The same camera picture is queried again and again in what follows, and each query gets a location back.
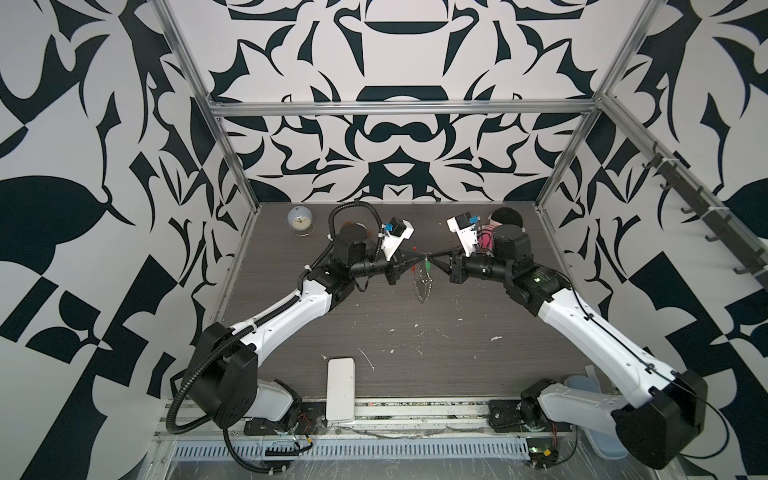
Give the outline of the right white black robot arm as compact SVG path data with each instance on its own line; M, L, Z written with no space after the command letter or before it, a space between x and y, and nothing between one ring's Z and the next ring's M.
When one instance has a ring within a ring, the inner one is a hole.
M563 274L535 262L521 227L496 227L492 249L484 253L475 218L454 217L446 223L460 245L447 251L448 262L441 254L431 255L434 266L456 284L469 278L501 283L513 301L567 338L619 390L603 395L542 380L524 394L535 418L609 435L656 470L702 433L708 394L704 379L692 370L675 370L602 318Z

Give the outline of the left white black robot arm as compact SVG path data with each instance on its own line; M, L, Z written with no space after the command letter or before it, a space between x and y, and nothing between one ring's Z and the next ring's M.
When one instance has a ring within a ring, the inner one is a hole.
M305 266L293 292L244 321L207 327L168 409L167 431L179 435L207 422L228 429L243 418L271 422L280 431L290 429L301 397L282 381L259 379L259 368L292 335L343 302L357 289L358 280L383 275L395 284L420 260L413 252L399 250L413 233L412 224L397 217L375 240L368 238L363 225L345 225Z

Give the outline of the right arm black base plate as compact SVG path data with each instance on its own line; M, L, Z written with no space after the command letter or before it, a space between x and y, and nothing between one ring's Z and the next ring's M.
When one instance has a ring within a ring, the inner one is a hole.
M547 430L552 421L544 413L538 398L547 387L554 384L554 380L545 378L526 388L519 400L490 400L488 425L496 433L510 433L518 428L531 432Z

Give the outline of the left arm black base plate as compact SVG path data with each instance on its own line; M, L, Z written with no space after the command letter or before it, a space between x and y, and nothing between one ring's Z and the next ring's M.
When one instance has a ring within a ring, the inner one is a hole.
M251 418L245 423L243 433L246 436L267 436L278 434L311 435L327 425L325 420L326 403L320 401L303 402L292 406L277 421Z

